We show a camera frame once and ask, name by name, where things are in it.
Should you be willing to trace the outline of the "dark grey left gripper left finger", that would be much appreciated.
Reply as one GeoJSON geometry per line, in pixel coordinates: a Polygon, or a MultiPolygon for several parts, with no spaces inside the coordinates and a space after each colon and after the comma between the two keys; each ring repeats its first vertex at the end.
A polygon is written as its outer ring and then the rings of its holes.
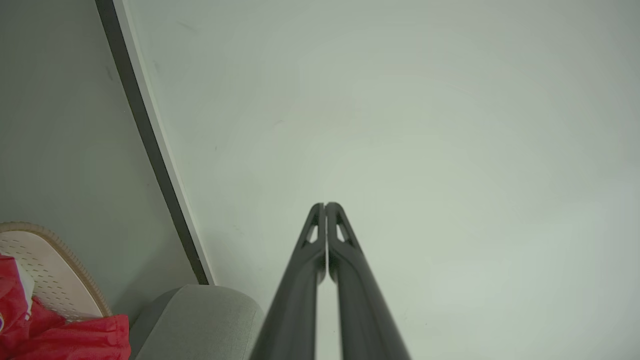
{"type": "Polygon", "coordinates": [[[316,203],[302,226],[250,359],[315,358],[317,289],[326,273],[325,205],[316,203]]]}

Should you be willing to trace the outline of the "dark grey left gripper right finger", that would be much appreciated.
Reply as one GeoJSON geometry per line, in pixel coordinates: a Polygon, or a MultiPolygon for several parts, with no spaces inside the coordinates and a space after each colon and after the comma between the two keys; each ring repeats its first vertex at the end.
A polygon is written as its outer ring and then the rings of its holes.
{"type": "Polygon", "coordinates": [[[336,284],[343,360],[410,355],[342,205],[327,204],[329,274],[336,284]]]}

